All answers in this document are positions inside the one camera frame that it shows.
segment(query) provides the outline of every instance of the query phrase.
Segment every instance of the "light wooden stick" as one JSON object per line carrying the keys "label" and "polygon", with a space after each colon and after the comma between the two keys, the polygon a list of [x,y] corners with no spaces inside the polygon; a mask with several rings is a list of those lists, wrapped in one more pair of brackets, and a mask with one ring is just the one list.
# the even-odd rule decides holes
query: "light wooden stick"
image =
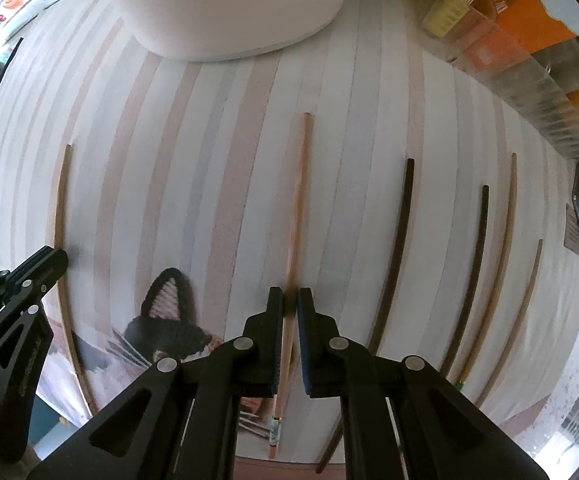
{"label": "light wooden stick", "polygon": [[269,458],[276,457],[280,425],[282,423],[287,397],[290,392],[290,362],[294,333],[296,332],[296,297],[298,292],[298,264],[300,262],[301,238],[303,235],[303,212],[307,195],[309,176],[309,147],[314,130],[314,116],[305,113],[302,117],[302,135],[298,152],[297,179],[289,227],[288,259],[285,266],[285,291],[283,332],[281,338],[281,370],[279,372],[278,393],[274,398],[273,431],[270,435]]}
{"label": "light wooden stick", "polygon": [[[58,179],[58,192],[56,200],[56,216],[54,224],[54,248],[63,248],[65,242],[65,202],[68,188],[68,173],[70,172],[70,161],[72,155],[72,146],[65,146],[63,156],[63,165],[60,168],[60,177]],[[92,395],[89,382],[85,376],[81,362],[76,352],[76,344],[73,337],[73,323],[70,312],[70,297],[68,295],[68,277],[63,275],[58,279],[58,307],[60,309],[61,325],[63,326],[63,335],[68,343],[68,358],[76,374],[76,383],[83,397],[84,405],[88,415],[92,418],[98,412],[94,396]]]}
{"label": "light wooden stick", "polygon": [[516,340],[519,338],[519,334],[521,333],[521,328],[525,321],[525,316],[527,315],[527,309],[529,307],[529,302],[531,301],[532,294],[534,293],[534,288],[536,286],[536,278],[538,275],[538,267],[540,265],[540,259],[543,254],[543,240],[542,238],[538,241],[538,247],[536,248],[536,256],[534,257],[534,266],[531,269],[531,274],[529,276],[529,281],[527,282],[527,287],[525,288],[525,295],[523,296],[523,301],[521,303],[521,308],[519,309],[518,314],[516,315],[516,320],[514,320],[514,325],[511,327],[511,332],[509,332],[509,337],[507,338],[507,342],[505,344],[505,348],[503,349],[503,353],[501,357],[498,359],[495,368],[492,371],[489,379],[487,380],[487,384],[485,385],[483,391],[481,392],[480,396],[476,401],[476,407],[480,408],[482,404],[487,399],[487,396],[492,391],[492,388],[496,384],[496,381],[501,375],[501,371],[503,371],[503,367],[505,366],[509,354],[511,350],[514,348],[516,344]]}
{"label": "light wooden stick", "polygon": [[460,390],[465,385],[467,378],[469,377],[476,359],[483,348],[483,343],[489,332],[490,325],[492,324],[493,314],[498,306],[498,300],[501,297],[501,291],[503,290],[503,283],[505,283],[505,274],[507,272],[507,266],[509,263],[509,253],[511,251],[511,239],[514,234],[514,221],[516,218],[516,198],[518,192],[518,175],[517,175],[517,164],[516,164],[516,153],[511,154],[511,171],[509,175],[509,198],[507,202],[507,218],[505,221],[505,231],[503,233],[503,247],[501,248],[501,256],[498,260],[498,268],[496,269],[496,276],[494,278],[492,292],[490,293],[489,300],[487,301],[487,307],[485,308],[485,313],[481,319],[478,332],[476,333],[476,339],[472,344],[472,348],[469,351],[467,359],[463,364],[463,367],[458,375],[458,381],[456,387]]}

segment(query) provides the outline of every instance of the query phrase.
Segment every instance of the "screw head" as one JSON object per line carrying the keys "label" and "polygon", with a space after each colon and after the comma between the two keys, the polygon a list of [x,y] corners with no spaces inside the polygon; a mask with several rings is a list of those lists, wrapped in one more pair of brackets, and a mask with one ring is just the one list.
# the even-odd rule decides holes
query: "screw head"
{"label": "screw head", "polygon": [[234,339],[234,348],[237,350],[249,350],[252,346],[254,346],[254,342],[249,337]]}
{"label": "screw head", "polygon": [[174,370],[177,366],[178,363],[176,362],[176,359],[172,359],[171,357],[164,357],[158,362],[156,368],[158,368],[159,372],[166,374],[167,372]]}
{"label": "screw head", "polygon": [[425,361],[422,357],[418,357],[418,355],[410,355],[407,359],[405,359],[405,366],[407,366],[410,370],[418,372],[425,368]]}
{"label": "screw head", "polygon": [[330,347],[334,350],[345,350],[349,346],[349,341],[345,337],[332,337]]}

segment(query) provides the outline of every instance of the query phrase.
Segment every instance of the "white and pink striped surface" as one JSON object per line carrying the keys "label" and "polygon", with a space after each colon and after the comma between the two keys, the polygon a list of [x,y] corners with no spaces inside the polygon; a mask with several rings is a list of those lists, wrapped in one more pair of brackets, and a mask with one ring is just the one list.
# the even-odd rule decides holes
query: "white and pink striped surface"
{"label": "white and pink striped surface", "polygon": [[[410,0],[345,0],[315,36],[230,62],[148,53],[108,0],[62,0],[23,35],[0,86],[0,269],[52,240],[58,172],[73,143],[66,250],[82,339],[102,346],[113,328],[122,332],[166,267],[190,277],[203,329],[239,335],[269,286],[282,285],[300,115],[311,112],[300,283],[312,288],[317,310],[361,342],[387,271],[405,160],[416,161],[380,349],[389,358],[419,353],[441,363],[465,293],[480,189],[489,184],[476,317],[455,368],[463,362],[492,286],[510,153],[518,153],[509,270],[463,392],[474,399],[495,366],[541,237],[525,330],[483,408],[502,422],[551,392],[579,329],[579,256],[563,247],[573,162],[489,90],[424,52]],[[60,322],[53,293],[45,305]],[[279,459],[314,462],[337,410],[335,400],[309,400],[296,377]],[[244,435],[238,452],[259,458],[266,446]]]}

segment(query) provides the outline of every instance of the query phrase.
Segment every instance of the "wooden dowel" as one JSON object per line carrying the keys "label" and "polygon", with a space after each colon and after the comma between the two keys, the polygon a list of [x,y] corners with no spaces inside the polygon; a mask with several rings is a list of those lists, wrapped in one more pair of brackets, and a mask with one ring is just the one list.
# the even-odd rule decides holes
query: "wooden dowel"
{"label": "wooden dowel", "polygon": [[478,234],[476,235],[476,246],[474,247],[472,270],[469,274],[469,281],[467,282],[467,291],[465,292],[463,307],[461,308],[460,315],[458,316],[458,322],[456,328],[454,329],[454,336],[452,336],[452,340],[449,343],[447,353],[445,354],[445,358],[441,365],[441,370],[439,370],[439,373],[445,378],[449,374],[449,371],[454,364],[454,359],[456,359],[456,354],[458,353],[460,342],[463,339],[463,334],[465,333],[465,328],[467,327],[469,315],[472,312],[474,297],[476,296],[476,288],[478,287],[478,279],[480,277],[481,266],[483,263],[483,252],[485,251],[488,211],[489,186],[483,186],[483,190],[481,192],[481,213],[478,220]]}
{"label": "wooden dowel", "polygon": [[511,171],[509,174],[509,198],[507,202],[507,218],[505,221],[505,231],[503,232],[503,246],[501,247],[501,255],[498,260],[498,267],[496,269],[496,276],[494,277],[494,282],[492,286],[492,292],[490,293],[489,300],[487,301],[487,306],[485,308],[485,313],[480,322],[478,332],[476,333],[476,339],[474,340],[472,347],[469,351],[467,359],[463,364],[463,367],[458,375],[458,381],[456,383],[457,388],[460,390],[465,385],[469,374],[476,363],[476,359],[483,348],[483,343],[487,333],[489,332],[490,325],[492,324],[493,314],[498,306],[498,300],[501,297],[501,291],[503,289],[503,283],[505,282],[505,274],[507,272],[507,266],[509,264],[509,253],[511,251],[511,239],[514,234],[514,221],[516,218],[516,198],[518,192],[518,175],[517,175],[517,163],[516,163],[516,153],[511,154]]}
{"label": "wooden dowel", "polygon": [[[300,249],[303,235],[303,216],[305,211],[305,197],[307,196],[307,181],[309,178],[309,154],[312,133],[314,130],[314,116],[303,114],[302,133],[298,151],[297,179],[294,186],[294,197],[291,208],[291,224],[289,227],[288,259],[285,267],[285,289],[283,298],[283,330],[281,338],[281,370],[279,372],[279,386],[274,398],[274,424],[282,423],[287,397],[290,393],[290,364],[294,333],[296,331],[296,299],[298,292],[298,264],[300,263]],[[270,436],[269,458],[275,458],[278,443],[273,439],[278,432],[272,431]]]}
{"label": "wooden dowel", "polygon": [[[54,248],[63,248],[65,242],[65,202],[68,188],[68,173],[70,172],[70,161],[72,154],[71,144],[65,146],[63,164],[60,168],[58,179],[58,192],[56,201],[56,214],[54,223]],[[68,295],[67,274],[61,276],[57,282],[58,307],[60,310],[61,325],[63,326],[63,336],[68,344],[68,359],[76,374],[76,383],[83,398],[84,405],[90,418],[97,412],[96,402],[92,395],[89,382],[85,376],[83,367],[78,359],[78,351],[73,336],[73,323],[70,311],[70,296]]]}
{"label": "wooden dowel", "polygon": [[[385,333],[385,326],[394,301],[394,294],[396,293],[396,284],[401,271],[401,263],[403,262],[403,253],[405,252],[405,240],[407,238],[407,228],[409,226],[410,211],[412,208],[412,191],[413,191],[413,170],[414,160],[408,158],[405,166],[405,181],[403,182],[403,198],[401,199],[401,207],[398,215],[398,222],[394,232],[394,245],[392,249],[392,256],[387,268],[387,277],[385,278],[385,285],[383,286],[383,293],[378,302],[377,315],[374,320],[374,327],[369,337],[367,349],[376,355],[380,344],[383,341],[383,334]],[[336,451],[341,439],[343,437],[343,421],[339,416],[338,421],[332,428],[331,436],[323,446],[319,455],[318,463],[316,464],[316,473],[321,474],[325,466],[332,460],[332,455]]]}
{"label": "wooden dowel", "polygon": [[509,332],[509,336],[507,338],[505,348],[503,349],[503,353],[501,354],[501,357],[498,359],[498,362],[496,363],[496,366],[494,367],[492,374],[489,376],[489,379],[487,380],[487,384],[485,385],[483,391],[476,400],[477,408],[480,408],[483,405],[483,403],[487,399],[487,396],[492,391],[492,388],[496,384],[496,381],[499,379],[501,372],[503,371],[503,367],[505,366],[509,358],[511,350],[514,348],[514,345],[516,344],[516,341],[519,338],[521,328],[523,327],[523,323],[525,321],[525,316],[527,316],[527,310],[531,302],[531,297],[534,294],[534,288],[536,286],[536,278],[538,275],[538,267],[540,266],[540,259],[542,254],[543,254],[543,240],[541,238],[538,241],[538,246],[536,248],[536,256],[534,256],[534,266],[531,269],[531,275],[529,276],[529,281],[527,282],[527,287],[525,288],[525,294],[523,295],[521,308],[519,308],[519,312],[516,315],[516,319],[514,320],[514,325],[511,327],[511,332]]}

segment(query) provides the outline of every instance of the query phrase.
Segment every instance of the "white bowl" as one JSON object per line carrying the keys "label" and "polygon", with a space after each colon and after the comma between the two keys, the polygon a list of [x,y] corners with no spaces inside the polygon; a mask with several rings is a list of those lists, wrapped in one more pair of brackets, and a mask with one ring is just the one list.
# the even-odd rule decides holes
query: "white bowl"
{"label": "white bowl", "polygon": [[343,0],[111,0],[146,48],[180,60],[261,54],[325,27]]}

